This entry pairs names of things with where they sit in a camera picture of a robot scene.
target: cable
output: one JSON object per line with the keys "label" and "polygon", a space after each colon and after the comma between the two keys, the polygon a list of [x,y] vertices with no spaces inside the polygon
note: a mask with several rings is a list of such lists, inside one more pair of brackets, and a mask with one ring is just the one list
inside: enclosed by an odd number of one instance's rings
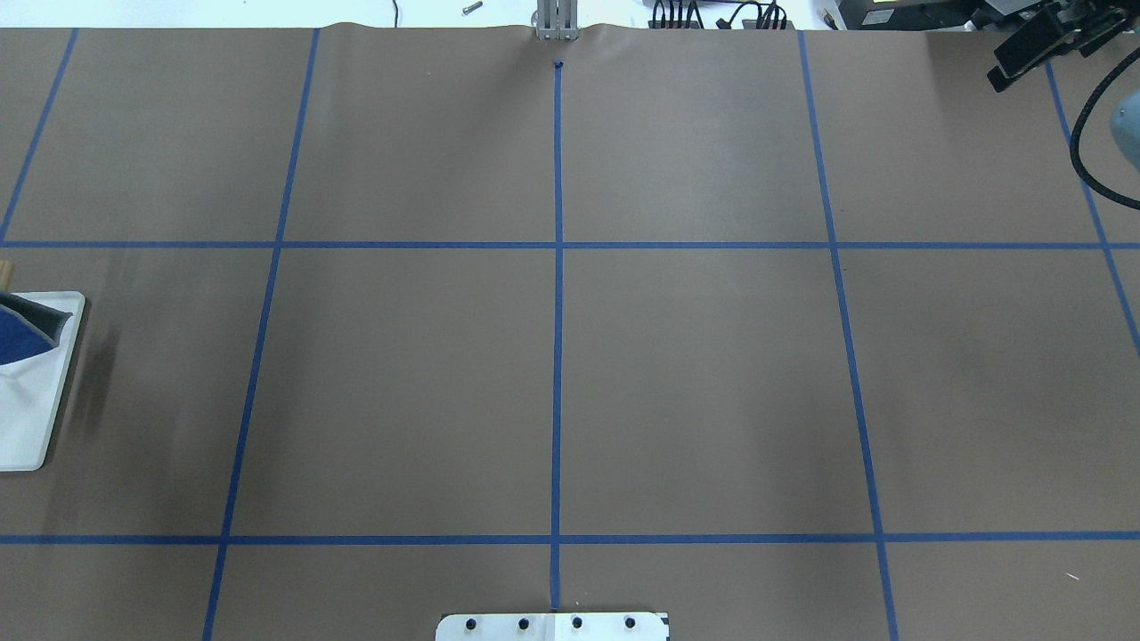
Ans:
{"label": "cable", "polygon": [[1092,108],[1097,106],[1097,102],[1100,100],[1100,97],[1108,89],[1108,86],[1119,78],[1121,74],[1124,73],[1124,70],[1129,68],[1132,63],[1137,62],[1137,59],[1140,59],[1140,47],[1125,56],[1119,64],[1113,67],[1113,71],[1108,72],[1105,80],[1101,80],[1100,84],[1092,90],[1092,95],[1089,96],[1089,100],[1084,104],[1084,108],[1081,109],[1081,115],[1076,116],[1076,124],[1073,125],[1073,135],[1069,136],[1069,159],[1073,161],[1073,169],[1076,170],[1076,175],[1080,176],[1081,180],[1084,180],[1084,184],[1091,187],[1093,192],[1097,192],[1114,203],[1119,203],[1124,206],[1140,210],[1140,201],[1130,198],[1101,185],[1099,180],[1089,173],[1089,170],[1084,167],[1084,162],[1081,161],[1081,133],[1084,132],[1084,123],[1089,121],[1089,114],[1092,113]]}
{"label": "cable", "polygon": [[705,29],[705,21],[701,19],[701,9],[697,6],[697,0],[689,2],[689,15],[685,16],[685,29],[693,26],[693,13],[697,13],[697,24]]}
{"label": "cable", "polygon": [[788,29],[788,11],[784,11],[783,7],[776,5],[775,0],[772,2],[748,0],[738,5],[736,10],[732,13],[732,16],[727,21],[724,18],[717,19],[717,29],[732,29],[732,23],[736,21],[740,10],[748,6],[756,7],[756,29]]}

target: black device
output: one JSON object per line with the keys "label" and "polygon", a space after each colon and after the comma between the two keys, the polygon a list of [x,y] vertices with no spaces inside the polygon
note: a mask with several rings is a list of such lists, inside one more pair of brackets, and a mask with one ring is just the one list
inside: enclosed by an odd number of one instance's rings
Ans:
{"label": "black device", "polygon": [[1053,56],[1081,51],[1089,57],[1105,42],[1135,25],[1140,0],[1058,0],[1047,2],[994,49],[997,66],[987,74],[1004,91]]}
{"label": "black device", "polygon": [[929,31],[961,26],[977,0],[839,0],[849,30]]}

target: metal clamp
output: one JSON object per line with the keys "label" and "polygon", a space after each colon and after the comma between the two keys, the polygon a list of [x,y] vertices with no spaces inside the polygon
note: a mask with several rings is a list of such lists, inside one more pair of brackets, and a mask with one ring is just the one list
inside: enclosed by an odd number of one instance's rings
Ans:
{"label": "metal clamp", "polygon": [[578,0],[538,0],[535,34],[539,40],[578,40]]}

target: blue tape line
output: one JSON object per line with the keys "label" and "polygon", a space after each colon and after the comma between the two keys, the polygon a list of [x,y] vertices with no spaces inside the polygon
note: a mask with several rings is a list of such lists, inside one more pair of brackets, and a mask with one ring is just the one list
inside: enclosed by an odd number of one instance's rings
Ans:
{"label": "blue tape line", "polygon": [[309,90],[312,87],[312,70],[317,62],[317,46],[320,42],[320,30],[312,30],[309,44],[309,63],[304,72],[304,87],[301,89],[301,105],[298,108],[296,128],[293,132],[293,146],[290,149],[288,171],[285,176],[285,188],[282,192],[282,208],[277,218],[277,241],[274,254],[269,261],[269,276],[266,279],[266,294],[261,301],[261,319],[258,322],[258,339],[253,346],[253,362],[250,366],[250,382],[245,392],[245,406],[242,409],[242,425],[237,435],[237,446],[234,451],[234,466],[230,470],[229,492],[226,496],[226,512],[222,517],[221,543],[218,545],[218,559],[214,563],[213,583],[210,587],[210,601],[206,607],[206,618],[202,626],[202,640],[210,641],[213,635],[214,616],[218,614],[218,598],[221,594],[222,575],[226,571],[227,538],[234,525],[234,509],[237,505],[237,488],[242,480],[242,464],[245,459],[245,445],[250,435],[250,420],[253,416],[253,399],[258,391],[258,378],[261,374],[261,356],[266,347],[266,333],[269,328],[269,314],[274,305],[274,291],[277,287],[277,268],[280,265],[282,241],[285,238],[285,225],[288,220],[288,204],[293,192],[293,176],[296,172],[296,159],[301,152],[301,137],[304,132],[304,116],[309,104]]}
{"label": "blue tape line", "polygon": [[[872,533],[839,534],[565,534],[561,545],[788,545],[826,543],[876,543]],[[894,533],[881,536],[886,543],[985,543],[1049,541],[1140,541],[1140,530],[1057,530],[1057,532],[930,532]],[[482,535],[0,535],[0,545],[219,545],[227,546],[465,546],[465,545],[549,545],[545,534]]]}
{"label": "blue tape line", "polygon": [[781,242],[781,241],[703,241],[703,242],[676,242],[676,241],[597,241],[597,242],[568,242],[562,244],[568,250],[825,250],[828,243],[823,242]]}
{"label": "blue tape line", "polygon": [[[1072,135],[1068,127],[1068,117],[1065,115],[1065,105],[1061,103],[1061,94],[1057,88],[1057,76],[1053,74],[1053,65],[1045,63],[1045,78],[1049,79],[1049,91],[1053,95],[1053,107],[1057,109],[1057,117],[1061,123],[1061,133],[1065,135],[1065,143],[1068,144]],[[1121,301],[1121,310],[1124,313],[1124,322],[1132,334],[1132,348],[1137,356],[1140,356],[1140,330],[1137,328],[1135,317],[1132,315],[1132,306],[1129,305],[1129,297],[1124,292],[1124,283],[1116,270],[1116,260],[1113,259],[1113,250],[1108,244],[1108,235],[1100,220],[1100,211],[1097,209],[1097,201],[1092,197],[1092,189],[1081,180],[1081,189],[1084,192],[1084,202],[1089,205],[1089,214],[1092,216],[1092,225],[1097,228],[1097,237],[1100,238],[1100,248],[1105,252],[1105,262],[1108,263],[1108,273],[1113,277],[1113,286],[1116,289],[1116,298]]]}
{"label": "blue tape line", "polygon": [[217,536],[92,534],[0,535],[0,545],[218,545]]}
{"label": "blue tape line", "polygon": [[230,536],[230,545],[549,545],[545,534],[388,535],[388,536]]}
{"label": "blue tape line", "polygon": [[5,241],[2,248],[41,250],[251,250],[272,249],[272,241]]}
{"label": "blue tape line", "polygon": [[35,123],[35,132],[32,133],[32,141],[27,146],[27,154],[24,155],[24,164],[19,168],[19,176],[16,177],[16,185],[11,189],[11,197],[8,198],[8,209],[3,212],[3,221],[0,221],[0,241],[8,235],[8,227],[16,214],[16,204],[19,202],[19,193],[24,189],[24,180],[32,168],[32,160],[35,159],[35,148],[40,145],[40,137],[43,136],[43,128],[48,123],[48,114],[51,106],[56,104],[56,94],[59,92],[59,84],[64,81],[64,72],[67,71],[67,63],[71,54],[75,49],[75,40],[79,38],[79,30],[73,29],[71,38],[67,39],[67,47],[64,48],[64,57],[59,60],[59,68],[56,70],[56,78],[51,81],[51,90],[48,91],[48,99],[43,103],[43,111],[40,112],[40,121]]}
{"label": "blue tape line", "polygon": [[839,301],[839,318],[844,328],[844,346],[847,350],[847,371],[855,400],[855,420],[858,424],[860,447],[863,451],[863,473],[866,477],[866,494],[871,503],[871,521],[874,526],[876,551],[879,557],[879,578],[882,582],[882,601],[887,614],[887,630],[891,641],[898,641],[898,622],[895,615],[895,598],[890,585],[890,567],[887,562],[887,544],[882,539],[882,514],[879,509],[879,490],[874,481],[874,463],[871,460],[871,439],[866,430],[866,414],[863,411],[863,391],[855,360],[855,341],[852,338],[850,317],[847,310],[847,292],[844,286],[842,266],[839,262],[839,245],[836,237],[836,221],[831,211],[831,192],[828,189],[828,172],[823,162],[823,145],[820,141],[820,122],[815,112],[815,95],[812,89],[812,71],[807,57],[807,41],[804,32],[799,38],[799,60],[804,72],[804,91],[807,97],[807,115],[812,124],[812,144],[815,147],[815,169],[820,178],[820,197],[823,217],[828,226],[828,242],[831,245],[831,271],[836,279],[836,295]]}
{"label": "blue tape line", "polygon": [[842,241],[836,246],[841,250],[1043,250],[1043,251],[1089,251],[1099,250],[1098,243],[960,243],[960,242],[878,242]]}
{"label": "blue tape line", "polygon": [[554,60],[554,372],[551,416],[551,610],[562,605],[562,66]]}
{"label": "blue tape line", "polygon": [[[203,250],[830,250],[816,241],[0,241],[10,249],[203,249]],[[839,241],[841,250],[937,251],[1100,251],[1101,243],[987,243],[926,241]],[[1113,250],[1138,250],[1140,243],[1109,243]]]}
{"label": "blue tape line", "polygon": [[936,532],[885,534],[888,543],[956,543],[985,541],[1140,541],[1140,532]]}
{"label": "blue tape line", "polygon": [[285,249],[312,250],[553,250],[544,241],[285,241]]}
{"label": "blue tape line", "polygon": [[874,543],[873,534],[570,534],[563,545]]}

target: blue fabric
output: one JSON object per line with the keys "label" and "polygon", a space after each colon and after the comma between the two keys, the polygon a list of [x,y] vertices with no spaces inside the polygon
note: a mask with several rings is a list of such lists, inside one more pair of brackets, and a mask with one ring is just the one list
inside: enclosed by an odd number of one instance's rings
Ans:
{"label": "blue fabric", "polygon": [[0,365],[49,351],[55,344],[23,316],[0,306]]}

